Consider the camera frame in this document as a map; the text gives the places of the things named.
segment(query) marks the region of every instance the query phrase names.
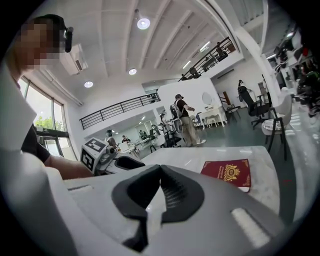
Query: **ceiling light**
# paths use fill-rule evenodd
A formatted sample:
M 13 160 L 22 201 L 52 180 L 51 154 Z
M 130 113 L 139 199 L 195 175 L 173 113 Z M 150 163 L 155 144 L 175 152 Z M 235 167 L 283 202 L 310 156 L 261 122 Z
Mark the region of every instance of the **ceiling light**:
M 273 58 L 273 57 L 275 57 L 275 56 L 276 56 L 276 54 L 272 54 L 272 55 L 270 55 L 269 57 L 267 57 L 266 59 L 269 60 L 269 59 L 271 59 L 271 58 Z
M 290 32 L 289 34 L 286 35 L 287 38 L 292 37 L 294 35 L 293 32 Z
M 90 88 L 90 87 L 92 87 L 93 85 L 94 85 L 94 83 L 91 82 L 91 81 L 87 81 L 87 82 L 84 83 L 84 87 L 87 87 L 87 88 Z
M 183 67 L 182 69 L 184 69 L 186 66 L 188 66 L 190 62 L 191 62 L 191 60 L 189 60 L 189 61 L 184 65 L 184 67 Z
M 135 73 L 137 73 L 137 70 L 135 68 L 129 70 L 129 75 L 134 75 Z
M 210 44 L 211 42 L 209 41 L 209 42 L 207 42 L 204 46 L 202 46 L 201 47 L 201 49 L 200 49 L 200 52 L 204 49 L 204 48 L 206 48 L 206 46 L 208 45 L 208 44 Z
M 147 18 L 141 18 L 136 25 L 139 29 L 146 30 L 150 26 L 150 20 L 148 20 Z

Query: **tree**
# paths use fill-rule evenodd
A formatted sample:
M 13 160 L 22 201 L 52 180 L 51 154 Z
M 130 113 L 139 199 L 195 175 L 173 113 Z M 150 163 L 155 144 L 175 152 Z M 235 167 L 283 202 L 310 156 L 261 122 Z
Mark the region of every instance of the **tree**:
M 63 131 L 64 130 L 64 124 L 62 122 L 59 122 L 57 120 L 54 121 L 55 123 L 55 129 L 57 131 Z M 47 129 L 53 129 L 53 123 L 52 123 L 52 117 L 47 117 L 43 120 L 43 117 L 40 115 L 38 120 L 34 122 L 35 126 L 43 127 Z

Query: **red passport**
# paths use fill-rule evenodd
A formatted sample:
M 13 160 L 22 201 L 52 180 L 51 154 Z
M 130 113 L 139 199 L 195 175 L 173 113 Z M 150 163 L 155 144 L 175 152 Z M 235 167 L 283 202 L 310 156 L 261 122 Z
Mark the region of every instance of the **red passport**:
M 248 159 L 207 161 L 204 163 L 201 174 L 229 182 L 243 192 L 248 192 L 251 187 Z

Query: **balcony railing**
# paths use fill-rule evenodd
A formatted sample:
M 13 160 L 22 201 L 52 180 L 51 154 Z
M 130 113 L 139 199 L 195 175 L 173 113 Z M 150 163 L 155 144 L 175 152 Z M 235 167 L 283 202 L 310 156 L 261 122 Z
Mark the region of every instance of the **balcony railing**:
M 183 75 L 185 77 L 184 80 L 200 77 L 201 74 L 207 72 L 210 68 L 227 58 L 230 53 L 236 50 L 229 37 L 222 40 L 219 47 L 222 49 L 222 53 L 217 51 L 218 46 L 216 45 Z
M 85 130 L 97 123 L 103 122 L 109 118 L 120 115 L 124 112 L 134 110 L 155 102 L 159 102 L 160 98 L 158 93 L 151 93 L 148 95 L 143 95 L 140 97 L 128 99 L 120 103 L 107 106 L 103 109 L 100 109 L 92 114 L 89 114 L 80 119 L 82 128 Z

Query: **white sneaker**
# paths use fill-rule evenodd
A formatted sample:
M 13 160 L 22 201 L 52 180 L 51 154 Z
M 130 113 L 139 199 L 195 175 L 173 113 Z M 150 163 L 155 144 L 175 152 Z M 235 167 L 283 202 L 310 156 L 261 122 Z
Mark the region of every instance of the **white sneaker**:
M 203 144 L 203 143 L 206 143 L 206 141 L 207 140 L 205 140 L 205 139 L 203 139 L 203 140 L 201 140 L 199 143 L 197 143 L 197 144 Z

